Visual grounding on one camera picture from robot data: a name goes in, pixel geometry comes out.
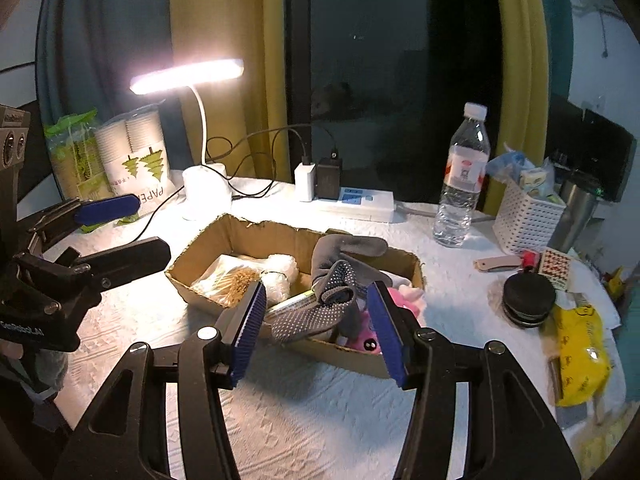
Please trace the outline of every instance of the plush toy eye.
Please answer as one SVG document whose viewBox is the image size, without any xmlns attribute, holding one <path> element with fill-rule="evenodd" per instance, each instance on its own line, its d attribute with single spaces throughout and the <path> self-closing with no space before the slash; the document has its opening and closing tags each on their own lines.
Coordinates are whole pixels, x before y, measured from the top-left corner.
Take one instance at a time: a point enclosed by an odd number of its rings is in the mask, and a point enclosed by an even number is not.
<svg viewBox="0 0 640 480">
<path fill-rule="evenodd" d="M 378 348 L 378 342 L 375 339 L 367 339 L 364 342 L 364 349 L 367 352 L 373 352 L 376 348 Z"/>
</svg>

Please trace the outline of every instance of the white tablecloth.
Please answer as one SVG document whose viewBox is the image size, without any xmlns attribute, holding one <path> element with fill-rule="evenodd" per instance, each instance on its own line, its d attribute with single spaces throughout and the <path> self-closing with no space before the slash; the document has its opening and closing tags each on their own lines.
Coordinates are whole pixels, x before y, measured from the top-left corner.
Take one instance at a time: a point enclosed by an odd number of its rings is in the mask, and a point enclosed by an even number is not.
<svg viewBox="0 0 640 480">
<path fill-rule="evenodd" d="M 263 181 L 236 179 L 236 186 L 259 190 Z M 293 186 L 277 184 L 263 199 L 233 202 L 232 213 L 250 221 L 273 220 L 319 231 L 343 229 L 380 236 L 390 246 L 415 253 L 424 266 L 428 324 L 456 343 L 482 347 L 503 341 L 550 405 L 550 379 L 537 330 L 513 326 L 499 307 L 506 273 L 483 274 L 473 260 L 502 253 L 491 222 L 473 224 L 462 249 L 447 249 L 431 235 L 431 219 L 398 216 L 382 224 L 315 211 L 292 199 Z M 165 206 L 147 236 L 163 238 L 176 258 L 211 219 L 187 222 L 182 205 Z M 47 259 L 67 246 L 90 254 L 133 240 L 146 219 L 129 226 L 105 226 L 89 235 L 73 234 L 52 248 Z M 78 331 L 81 345 L 71 354 L 65 386 L 56 404 L 74 427 L 122 353 L 135 341 L 154 348 L 176 344 L 212 319 L 187 308 L 162 273 L 110 290 L 89 311 Z M 466 388 L 456 399 L 456 430 L 449 478 L 462 475 L 466 449 Z M 388 479 L 404 441 L 414 400 L 391 380 L 379 380 L 310 361 L 259 342 L 247 376 L 232 392 L 220 391 L 226 426 L 243 479 Z M 172 475 L 181 467 L 175 388 L 167 401 L 168 449 Z"/>
</svg>

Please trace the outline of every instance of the white basket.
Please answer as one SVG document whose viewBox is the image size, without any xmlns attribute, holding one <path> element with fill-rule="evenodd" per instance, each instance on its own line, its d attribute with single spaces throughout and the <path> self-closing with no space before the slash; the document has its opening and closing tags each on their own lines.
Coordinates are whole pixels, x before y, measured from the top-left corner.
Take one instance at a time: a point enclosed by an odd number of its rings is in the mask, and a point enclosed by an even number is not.
<svg viewBox="0 0 640 480">
<path fill-rule="evenodd" d="M 513 254 L 527 249 L 541 251 L 556 230 L 564 208 L 564 203 L 532 198 L 510 181 L 494 222 L 500 247 Z"/>
</svg>

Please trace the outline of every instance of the white lamp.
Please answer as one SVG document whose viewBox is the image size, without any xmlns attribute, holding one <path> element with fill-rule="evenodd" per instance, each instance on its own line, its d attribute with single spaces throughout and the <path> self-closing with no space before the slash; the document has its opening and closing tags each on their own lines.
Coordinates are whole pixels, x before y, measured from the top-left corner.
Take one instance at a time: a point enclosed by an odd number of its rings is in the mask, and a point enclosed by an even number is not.
<svg viewBox="0 0 640 480">
<path fill-rule="evenodd" d="M 231 189 L 228 182 L 215 172 L 202 167 L 205 165 L 207 151 L 207 118 L 202 99 L 195 85 L 235 79 L 240 77 L 242 72 L 244 72 L 244 64 L 241 59 L 219 59 L 175 66 L 131 79 L 129 87 L 133 93 L 138 95 L 186 86 L 191 89 L 198 101 L 202 118 L 201 165 L 187 168 L 182 172 L 184 189 L 187 194 L 187 208 L 184 218 L 187 220 L 195 220 L 202 214 L 210 217 L 215 213 L 228 212 L 231 206 Z M 213 164 L 210 168 L 226 176 L 224 164 Z"/>
</svg>

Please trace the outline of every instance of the plastic water bottle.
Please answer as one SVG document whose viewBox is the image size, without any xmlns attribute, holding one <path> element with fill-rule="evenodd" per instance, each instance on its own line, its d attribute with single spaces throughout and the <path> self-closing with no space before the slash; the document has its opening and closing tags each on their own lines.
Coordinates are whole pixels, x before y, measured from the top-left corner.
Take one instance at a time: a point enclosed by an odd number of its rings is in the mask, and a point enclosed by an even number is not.
<svg viewBox="0 0 640 480">
<path fill-rule="evenodd" d="M 491 146 L 484 129 L 486 107 L 465 104 L 465 120 L 451 139 L 440 206 L 433 238 L 447 247 L 460 247 L 482 189 Z"/>
</svg>

